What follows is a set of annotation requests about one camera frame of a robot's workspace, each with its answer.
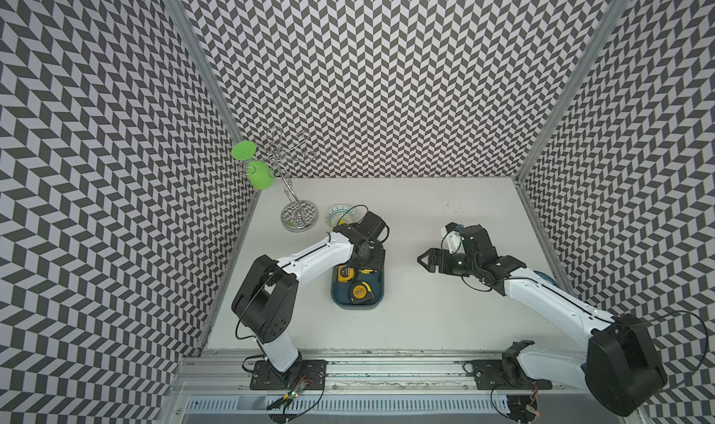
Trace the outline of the teal plastic storage box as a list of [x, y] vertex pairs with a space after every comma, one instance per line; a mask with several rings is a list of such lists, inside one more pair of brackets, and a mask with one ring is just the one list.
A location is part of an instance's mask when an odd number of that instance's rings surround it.
[[331, 299], [346, 310], [376, 308], [385, 295], [385, 271], [354, 269], [343, 264], [333, 268]]

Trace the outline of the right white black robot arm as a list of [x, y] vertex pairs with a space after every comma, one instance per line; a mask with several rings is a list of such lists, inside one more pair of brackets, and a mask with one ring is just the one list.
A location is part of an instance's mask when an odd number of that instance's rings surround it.
[[668, 379], [644, 320], [613, 315], [570, 295], [514, 256], [501, 256], [480, 226], [448, 224], [441, 245], [417, 258], [430, 273], [475, 277], [489, 291], [517, 301], [560, 328], [575, 351], [515, 341], [501, 363], [476, 373], [481, 389], [539, 389], [558, 383], [589, 392], [609, 412], [627, 417], [663, 390]]

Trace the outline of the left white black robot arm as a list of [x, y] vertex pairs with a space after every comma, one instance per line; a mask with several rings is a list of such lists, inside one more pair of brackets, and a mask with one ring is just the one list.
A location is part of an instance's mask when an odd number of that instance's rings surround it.
[[329, 274], [338, 306], [373, 308], [382, 301], [389, 235], [385, 220], [368, 211], [357, 222], [335, 226], [326, 238], [300, 252], [254, 260], [232, 302], [232, 312], [250, 329], [275, 373], [293, 374], [302, 362], [288, 334], [302, 286]]

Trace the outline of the yellow black tape measure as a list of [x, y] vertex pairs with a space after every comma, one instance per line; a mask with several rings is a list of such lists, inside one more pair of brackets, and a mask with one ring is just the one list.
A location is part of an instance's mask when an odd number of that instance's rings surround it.
[[349, 291], [352, 305], [372, 304], [375, 296], [368, 282], [354, 282]]
[[348, 265], [340, 265], [336, 271], [336, 280], [337, 282], [340, 282], [340, 284], [351, 282], [355, 279], [355, 277], [355, 269], [348, 267]]

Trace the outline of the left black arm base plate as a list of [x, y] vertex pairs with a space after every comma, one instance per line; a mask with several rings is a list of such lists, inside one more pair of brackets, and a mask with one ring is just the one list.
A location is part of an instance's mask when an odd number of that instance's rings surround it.
[[306, 390], [322, 390], [325, 387], [328, 362], [326, 360], [299, 360], [286, 372], [279, 372], [268, 361], [258, 361], [251, 370], [251, 390], [286, 392], [305, 383]]

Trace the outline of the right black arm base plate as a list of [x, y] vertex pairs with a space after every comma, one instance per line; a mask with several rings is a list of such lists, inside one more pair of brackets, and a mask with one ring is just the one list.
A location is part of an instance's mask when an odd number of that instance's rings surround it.
[[473, 360], [471, 366], [478, 390], [552, 390], [553, 384], [545, 379], [527, 377], [518, 364], [505, 360]]

